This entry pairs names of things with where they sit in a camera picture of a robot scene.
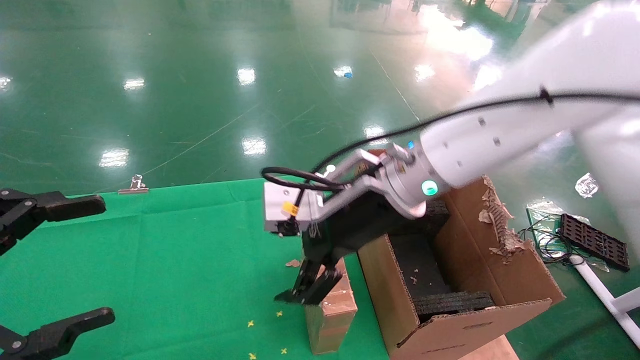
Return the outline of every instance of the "black plastic tray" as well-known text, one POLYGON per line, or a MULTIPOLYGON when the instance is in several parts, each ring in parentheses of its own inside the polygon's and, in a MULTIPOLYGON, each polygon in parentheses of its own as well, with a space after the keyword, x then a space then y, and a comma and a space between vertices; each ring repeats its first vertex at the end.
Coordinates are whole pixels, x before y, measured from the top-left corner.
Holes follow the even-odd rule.
POLYGON ((571 215, 562 214, 559 235, 587 254, 603 259, 612 268, 629 271, 627 244, 593 226, 589 226, 571 215))

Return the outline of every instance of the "black cable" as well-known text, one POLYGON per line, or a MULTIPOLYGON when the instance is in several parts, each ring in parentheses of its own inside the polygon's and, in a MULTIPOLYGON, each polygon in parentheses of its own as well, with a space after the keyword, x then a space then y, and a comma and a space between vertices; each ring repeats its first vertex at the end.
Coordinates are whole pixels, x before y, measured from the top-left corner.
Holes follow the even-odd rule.
MULTIPOLYGON (((427 125, 430 125, 434 122, 438 122, 444 119, 447 119, 449 117, 455 116, 455 115, 460 115, 463 113, 467 113, 470 111, 477 111, 477 110, 481 110, 481 109, 487 109, 487 108, 495 108, 498 106, 506 106, 506 105, 514 105, 514 104, 525 104, 525 103, 534 103, 534 102, 547 102, 549 106, 553 107, 553 105, 555 104, 556 101, 558 100, 592 100, 592 101, 599 101, 599 102, 640 102, 640 96, 635 95, 635 94, 617 94, 617 93, 612 93, 612 92, 607 92, 607 91, 578 91, 578 90, 572 90, 572 91, 560 91, 560 92, 556 92, 554 94, 550 94, 546 89, 542 88, 540 90, 540 93, 538 95, 520 95, 520 96, 514 96, 514 97, 507 97, 507 98, 503 98, 503 99, 498 99, 498 100, 494 100, 494 101, 487 101, 487 102, 483 102, 481 104, 473 104, 470 106, 466 106, 457 110, 451 110, 451 111, 445 111, 435 117, 432 117, 428 120, 423 120, 420 121, 419 123, 409 126, 409 127, 405 127, 403 129, 399 129, 396 131, 393 131, 391 133, 387 133, 384 135, 379 135, 379 136, 375 136, 372 138, 367 138, 365 140, 360 140, 357 142, 352 143, 351 145, 348 145, 346 147, 341 148, 340 150, 334 152, 333 154, 330 154, 329 156, 327 156, 325 159, 323 159, 322 161, 320 161, 320 163, 318 163, 318 165, 316 165, 316 167, 311 170, 311 173, 316 173, 318 171, 320 171, 324 166, 326 166, 331 160, 334 160, 335 158, 347 153, 348 151, 351 151, 353 149, 356 149, 360 146, 363 146, 369 142, 373 142, 376 140, 381 140, 384 138, 391 138, 394 136, 398 136, 398 135, 402 135, 405 133, 410 133, 412 131, 418 130, 422 127, 425 127, 427 125)), ((309 180, 305 180, 305 184, 309 184, 310 181, 309 180)), ((298 188, 302 188, 302 184, 298 184, 297 187, 298 188)), ((300 193, 298 193, 298 197, 296 198, 296 202, 294 203, 295 206, 299 206, 300 203, 302 202, 302 196, 303 196, 303 191, 300 191, 300 193)), ((295 220, 295 217, 292 216, 290 218, 291 221, 295 220)))
POLYGON ((547 231, 547 230, 535 229, 534 228, 536 225, 538 225, 543 220, 546 220, 546 219, 551 218, 551 217, 559 217, 559 216, 560 215, 558 215, 558 214, 547 215, 547 216, 539 219, 535 223, 531 224, 529 227, 526 227, 526 228, 520 230, 518 232, 518 235, 522 239, 523 235, 526 234, 527 231, 531 232, 531 234, 533 235, 533 242, 534 242, 534 244, 536 246, 536 249, 538 250, 538 252, 541 255, 542 262, 544 262, 545 264, 562 263, 564 265, 571 265, 571 266, 583 264, 586 261, 585 257, 575 249, 575 247, 571 244, 571 242, 569 240, 567 240, 566 238, 563 238, 559 234, 554 233, 552 231, 547 231), (539 232, 539 233, 547 234, 547 235, 550 236, 548 238, 548 241, 545 242, 545 244, 542 245, 542 246, 540 246, 540 242, 536 239, 536 231, 539 232), (562 254, 562 255, 560 255, 558 257, 553 256, 551 254, 551 252, 549 251, 549 249, 548 249, 549 243, 551 243, 554 240, 560 241, 564 245, 564 247, 566 248, 566 251, 564 251, 564 254, 562 254), (572 263, 571 260, 570 260, 570 257, 572 255, 580 256, 582 258, 582 261, 580 263, 577 263, 577 264, 572 263))
POLYGON ((345 185, 348 184, 348 183, 337 183, 335 181, 325 179, 321 176, 311 174, 310 172, 294 170, 294 169, 285 168, 285 167, 266 167, 260 171, 260 174, 265 180, 271 183, 287 186, 290 188, 299 188, 299 189, 306 189, 306 190, 339 192, 344 189, 345 185), (294 183, 293 181, 280 179, 279 177, 276 177, 272 174, 296 176, 296 177, 305 179, 308 182, 315 181, 319 183, 319 185, 310 184, 310 183, 294 183))

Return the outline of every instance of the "small cardboard box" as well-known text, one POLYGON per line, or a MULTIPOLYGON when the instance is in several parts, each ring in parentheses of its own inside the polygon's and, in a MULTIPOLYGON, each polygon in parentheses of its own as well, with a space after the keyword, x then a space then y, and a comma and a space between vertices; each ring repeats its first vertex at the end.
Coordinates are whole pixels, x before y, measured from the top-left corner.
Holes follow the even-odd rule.
POLYGON ((351 321, 358 311, 344 260, 336 265, 344 275, 320 306, 306 306, 307 331, 311 351, 315 354, 338 351, 351 321))
MULTIPOLYGON (((488 194, 497 199, 484 178, 441 195, 450 217, 433 239, 433 249, 452 291, 489 291, 494 308, 420 323, 408 290, 412 285, 400 274, 388 236, 358 251, 391 360, 457 360, 564 299, 530 242, 517 243, 508 258, 501 254, 513 244, 500 241, 501 230, 486 222, 500 220, 488 217, 488 194)), ((498 207, 506 212, 502 203, 498 207)))

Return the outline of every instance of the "green tablecloth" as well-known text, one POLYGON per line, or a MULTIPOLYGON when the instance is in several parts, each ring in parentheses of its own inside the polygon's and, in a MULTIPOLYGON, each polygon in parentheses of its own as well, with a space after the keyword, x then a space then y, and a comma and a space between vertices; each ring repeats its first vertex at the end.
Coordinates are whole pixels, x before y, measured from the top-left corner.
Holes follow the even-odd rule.
MULTIPOLYGON (((0 258, 0 323, 27 334, 112 307, 68 360, 312 358, 302 307, 273 302, 301 245, 262 230, 262 182, 109 193, 105 214, 44 224, 0 258)), ((359 310, 323 358, 388 359, 357 257, 346 264, 359 310)))

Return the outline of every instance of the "open cardboard box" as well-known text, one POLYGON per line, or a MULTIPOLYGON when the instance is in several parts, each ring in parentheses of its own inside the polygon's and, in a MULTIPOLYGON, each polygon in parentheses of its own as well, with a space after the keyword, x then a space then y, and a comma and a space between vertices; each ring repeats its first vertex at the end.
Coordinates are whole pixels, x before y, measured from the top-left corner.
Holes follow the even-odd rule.
MULTIPOLYGON (((490 250, 504 248, 504 242, 493 224, 481 221, 488 190, 495 195, 484 178, 441 195, 450 217, 435 239, 425 235, 424 241, 433 241, 452 291, 489 291, 496 307, 420 323, 408 288, 412 284, 400 273, 389 237, 358 251, 391 360, 459 359, 564 299, 531 242, 518 244, 508 259, 490 250)), ((499 207, 506 212, 502 203, 499 207)))

